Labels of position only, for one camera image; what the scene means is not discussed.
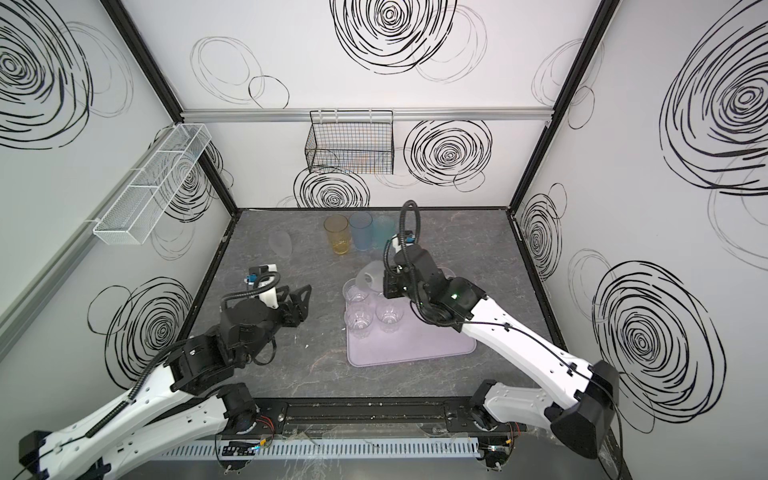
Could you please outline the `frosted clear tall glass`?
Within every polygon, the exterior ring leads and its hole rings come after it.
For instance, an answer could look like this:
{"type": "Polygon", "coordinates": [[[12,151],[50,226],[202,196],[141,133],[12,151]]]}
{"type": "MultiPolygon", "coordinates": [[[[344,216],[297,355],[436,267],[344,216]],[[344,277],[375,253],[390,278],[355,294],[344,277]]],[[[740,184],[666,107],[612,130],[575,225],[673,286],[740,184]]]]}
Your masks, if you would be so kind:
{"type": "Polygon", "coordinates": [[[374,260],[365,265],[355,278],[355,285],[361,290],[370,290],[376,293],[383,292],[384,263],[382,260],[374,260]]]}

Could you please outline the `clear plain cup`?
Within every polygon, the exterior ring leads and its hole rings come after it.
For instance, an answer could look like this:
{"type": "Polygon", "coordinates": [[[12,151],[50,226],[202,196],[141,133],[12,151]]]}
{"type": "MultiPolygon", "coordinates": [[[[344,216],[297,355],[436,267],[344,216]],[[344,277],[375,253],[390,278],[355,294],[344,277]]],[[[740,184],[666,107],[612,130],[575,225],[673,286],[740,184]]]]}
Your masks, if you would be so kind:
{"type": "Polygon", "coordinates": [[[398,300],[380,299],[376,305],[376,317],[380,329],[387,334],[396,332],[404,316],[404,310],[398,300]]]}

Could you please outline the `clear faceted glass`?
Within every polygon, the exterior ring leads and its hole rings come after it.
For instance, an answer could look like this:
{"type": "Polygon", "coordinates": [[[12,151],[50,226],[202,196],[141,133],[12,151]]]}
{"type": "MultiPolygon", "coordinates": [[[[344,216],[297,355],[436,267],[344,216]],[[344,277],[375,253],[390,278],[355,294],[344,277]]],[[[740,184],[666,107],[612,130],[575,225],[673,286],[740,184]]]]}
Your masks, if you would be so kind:
{"type": "Polygon", "coordinates": [[[359,287],[355,279],[347,280],[342,287],[342,295],[347,306],[366,302],[370,296],[367,287],[359,287]]]}
{"type": "Polygon", "coordinates": [[[373,313],[366,302],[354,302],[347,305],[344,320],[347,332],[356,338],[362,339],[371,332],[373,313]]]}

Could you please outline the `lilac plastic tray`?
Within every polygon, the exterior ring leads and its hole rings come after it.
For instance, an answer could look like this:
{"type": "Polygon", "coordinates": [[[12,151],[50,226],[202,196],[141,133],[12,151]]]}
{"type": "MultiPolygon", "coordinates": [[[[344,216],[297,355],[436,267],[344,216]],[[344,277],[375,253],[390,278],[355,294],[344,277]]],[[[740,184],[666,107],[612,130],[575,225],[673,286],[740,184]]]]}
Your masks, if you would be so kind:
{"type": "Polygon", "coordinates": [[[428,325],[411,310],[410,301],[398,298],[404,310],[400,328],[384,333],[376,317],[377,301],[383,294],[370,292],[366,303],[373,313],[370,334],[362,339],[347,332],[347,360],[356,368],[383,366],[421,360],[468,355],[475,351],[476,341],[451,328],[428,325]]]}

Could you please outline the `blue tall glass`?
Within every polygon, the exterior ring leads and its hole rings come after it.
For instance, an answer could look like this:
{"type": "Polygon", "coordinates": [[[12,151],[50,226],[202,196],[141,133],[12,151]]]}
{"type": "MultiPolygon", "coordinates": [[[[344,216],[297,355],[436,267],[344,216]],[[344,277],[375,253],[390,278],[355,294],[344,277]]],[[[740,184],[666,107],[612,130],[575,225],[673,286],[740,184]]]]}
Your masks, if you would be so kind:
{"type": "Polygon", "coordinates": [[[349,217],[350,232],[355,248],[368,251],[373,248],[373,217],[370,213],[357,211],[349,217]]]}

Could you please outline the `yellow tall glass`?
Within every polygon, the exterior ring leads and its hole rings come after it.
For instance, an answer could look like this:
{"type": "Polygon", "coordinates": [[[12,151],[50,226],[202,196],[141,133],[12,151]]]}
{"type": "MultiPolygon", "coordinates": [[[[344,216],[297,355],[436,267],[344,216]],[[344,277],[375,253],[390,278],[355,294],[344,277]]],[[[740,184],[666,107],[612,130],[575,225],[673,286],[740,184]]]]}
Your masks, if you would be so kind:
{"type": "Polygon", "coordinates": [[[350,249],[349,222],[346,216],[333,214],[323,223],[324,230],[332,251],[336,255],[345,255],[350,249]]]}

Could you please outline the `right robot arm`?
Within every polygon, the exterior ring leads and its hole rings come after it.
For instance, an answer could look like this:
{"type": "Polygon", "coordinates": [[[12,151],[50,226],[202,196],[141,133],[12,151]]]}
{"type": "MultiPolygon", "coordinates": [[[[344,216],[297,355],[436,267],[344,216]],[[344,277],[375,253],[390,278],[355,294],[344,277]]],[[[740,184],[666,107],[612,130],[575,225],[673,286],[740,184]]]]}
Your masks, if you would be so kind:
{"type": "Polygon", "coordinates": [[[478,424],[545,429],[576,454],[598,457],[619,405],[614,366],[604,360],[590,363],[556,347],[471,281],[446,276],[413,241],[389,240],[383,262],[387,298],[408,299],[422,322],[479,341],[535,382],[533,388],[485,383],[474,396],[478,424]]]}

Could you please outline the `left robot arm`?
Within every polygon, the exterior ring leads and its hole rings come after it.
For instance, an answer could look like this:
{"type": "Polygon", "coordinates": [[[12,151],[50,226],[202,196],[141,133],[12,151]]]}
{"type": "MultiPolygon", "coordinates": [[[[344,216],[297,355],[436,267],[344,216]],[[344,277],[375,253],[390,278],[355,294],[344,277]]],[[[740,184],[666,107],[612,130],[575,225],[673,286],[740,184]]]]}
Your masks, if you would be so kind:
{"type": "Polygon", "coordinates": [[[23,437],[23,472],[34,479],[115,478],[201,436],[250,432],[265,419],[248,387],[228,380],[275,347],[280,329],[307,319],[311,292],[309,285],[259,286],[224,296],[217,325],[161,349],[128,391],[68,427],[23,437]]]}

